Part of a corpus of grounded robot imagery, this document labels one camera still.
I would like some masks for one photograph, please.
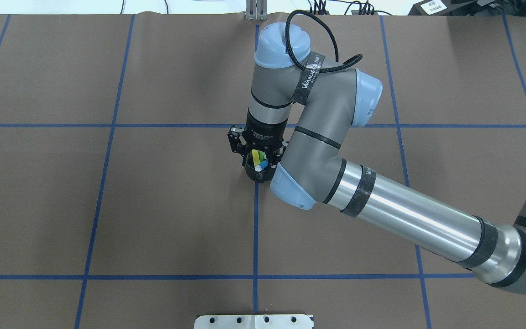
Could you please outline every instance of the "white label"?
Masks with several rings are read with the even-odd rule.
[[[423,10],[426,11],[428,15],[431,15],[433,13],[441,12],[444,9],[447,9],[444,2],[442,0],[432,0],[430,2],[426,2],[425,4],[422,4],[421,7]]]

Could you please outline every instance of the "blue joint cover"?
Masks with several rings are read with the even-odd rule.
[[[316,201],[288,174],[279,163],[273,180],[271,181],[271,192],[282,201],[304,210],[311,209]]]
[[[357,71],[357,101],[354,106],[353,127],[364,127],[372,117],[374,109],[379,103],[383,84],[367,73]]]
[[[311,52],[310,36],[298,25],[290,24],[289,40],[299,62],[305,60]],[[283,69],[294,65],[285,49],[285,23],[273,23],[261,31],[255,63],[266,69]]]

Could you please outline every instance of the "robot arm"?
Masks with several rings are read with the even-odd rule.
[[[307,33],[295,25],[288,28],[290,42],[285,23],[261,31],[247,124],[232,127],[228,136],[251,179],[273,177],[272,192],[292,206],[309,210],[317,201],[330,204],[471,269],[488,285],[526,294],[526,202],[514,226],[494,225],[338,157],[348,129],[364,126],[376,108],[382,92],[378,79],[358,69],[319,74],[285,147],[282,136],[294,90],[309,83],[310,72],[296,67],[292,57],[307,59],[306,68],[316,69],[310,65],[316,54]],[[326,59],[322,67],[337,65]],[[252,149],[265,152],[271,163],[257,175]]]

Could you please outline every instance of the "white bracket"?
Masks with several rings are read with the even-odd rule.
[[[314,316],[306,314],[201,316],[194,329],[314,329]]]
[[[247,0],[245,17],[247,21],[266,21],[267,0]]]

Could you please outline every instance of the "yellow marker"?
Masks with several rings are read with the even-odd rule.
[[[253,155],[253,167],[258,166],[259,163],[261,163],[261,160],[259,159],[259,151],[251,150],[251,154]]]

